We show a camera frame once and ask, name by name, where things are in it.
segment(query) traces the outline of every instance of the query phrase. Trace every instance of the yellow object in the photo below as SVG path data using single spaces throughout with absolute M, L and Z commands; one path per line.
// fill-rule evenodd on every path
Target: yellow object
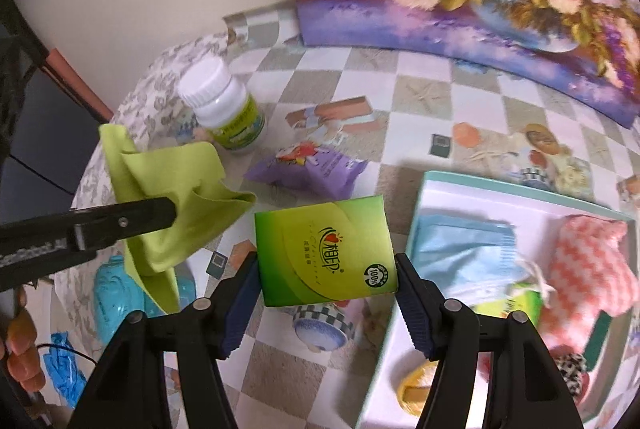
M 502 319 L 506 319 L 515 310 L 522 310 L 529 316 L 533 326 L 537 326 L 543 306 L 539 292 L 528 290 L 523 285 L 517 284 L 513 287 L 510 297 L 489 303 L 480 303 L 472 310 L 477 314 L 501 317 Z
M 100 139 L 118 203 L 167 196 L 175 204 L 171 227 L 126 239 L 124 265 L 159 308 L 177 312 L 174 266 L 229 228 L 255 195 L 222 183 L 225 170 L 208 142 L 139 153 L 127 129 L 114 124 L 100 127 Z
M 408 414 L 420 416 L 422 413 L 437 367 L 437 362 L 425 361 L 400 383 L 396 396 L 400 407 Z

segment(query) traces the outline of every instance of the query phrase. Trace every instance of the white bottle cap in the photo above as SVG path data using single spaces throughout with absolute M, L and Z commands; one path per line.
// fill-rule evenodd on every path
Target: white bottle cap
M 178 95 L 190 108 L 215 100 L 227 87 L 231 73 L 217 55 L 206 55 L 192 65 L 178 83 Z

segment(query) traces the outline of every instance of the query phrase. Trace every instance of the screw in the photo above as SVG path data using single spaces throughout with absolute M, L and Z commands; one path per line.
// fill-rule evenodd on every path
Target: screw
M 211 301 L 209 299 L 207 299 L 206 297 L 201 297 L 200 299 L 196 299 L 193 302 L 193 307 L 196 310 L 206 310 L 210 306 L 211 306 Z
M 513 317 L 520 324 L 524 324 L 529 320 L 529 316 L 522 310 L 513 311 L 513 313 L 511 313 L 511 317 Z
M 460 310 L 462 310 L 462 303 L 457 299 L 447 299 L 444 301 L 444 308 L 450 312 L 460 312 Z
M 130 324 L 139 323 L 142 320 L 142 312 L 140 310 L 135 310 L 127 315 L 127 322 Z

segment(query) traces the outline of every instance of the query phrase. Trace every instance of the table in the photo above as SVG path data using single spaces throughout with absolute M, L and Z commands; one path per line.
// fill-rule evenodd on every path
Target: table
M 573 152 L 577 171 L 587 176 L 588 189 L 581 188 L 579 181 L 570 181 L 568 190 L 619 210 L 617 182 L 640 174 L 640 147 L 632 132 L 546 86 L 429 54 L 305 48 L 297 38 L 295 12 L 286 5 L 230 16 L 227 22 L 228 35 L 210 35 L 164 51 L 112 122 L 127 127 L 140 151 L 171 144 L 176 120 L 187 113 L 175 91 L 180 75 L 206 53 L 225 56 L 269 120 L 265 140 L 253 154 L 221 153 L 226 184 L 255 192 L 258 204 L 291 207 L 308 203 L 286 190 L 242 178 L 260 157 L 293 142 L 285 115 L 320 102 L 361 95 L 367 96 L 383 127 L 346 138 L 338 150 L 369 160 L 354 195 L 384 195 L 396 251 L 404 249 L 424 171 L 438 168 L 500 178 L 502 155 L 511 149 L 512 135 L 528 124 L 545 126 L 559 144 Z M 431 135 L 450 137 L 453 126 L 465 122 L 480 133 L 481 145 L 464 148 L 452 142 L 448 158 L 430 154 Z M 73 205 L 86 208 L 113 202 L 98 146 Z M 214 240 L 207 248 L 214 250 L 217 244 Z M 83 349 L 94 357 L 102 349 L 92 314 L 94 275 L 118 250 L 118 245 L 103 250 L 95 261 L 55 276 L 56 293 Z M 300 347 L 289 313 L 266 309 L 259 301 L 241 347 L 221 365 L 239 427 L 352 427 L 375 368 L 389 307 L 388 300 L 370 301 L 363 336 L 332 353 L 316 353 Z M 637 374 L 638 355 L 625 364 Z

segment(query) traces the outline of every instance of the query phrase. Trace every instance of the white pill bottle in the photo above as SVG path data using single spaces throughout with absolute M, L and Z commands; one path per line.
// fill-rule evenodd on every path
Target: white pill bottle
M 178 95 L 213 139 L 232 152 L 255 148 L 264 136 L 264 113 L 224 60 L 206 55 L 181 77 Z

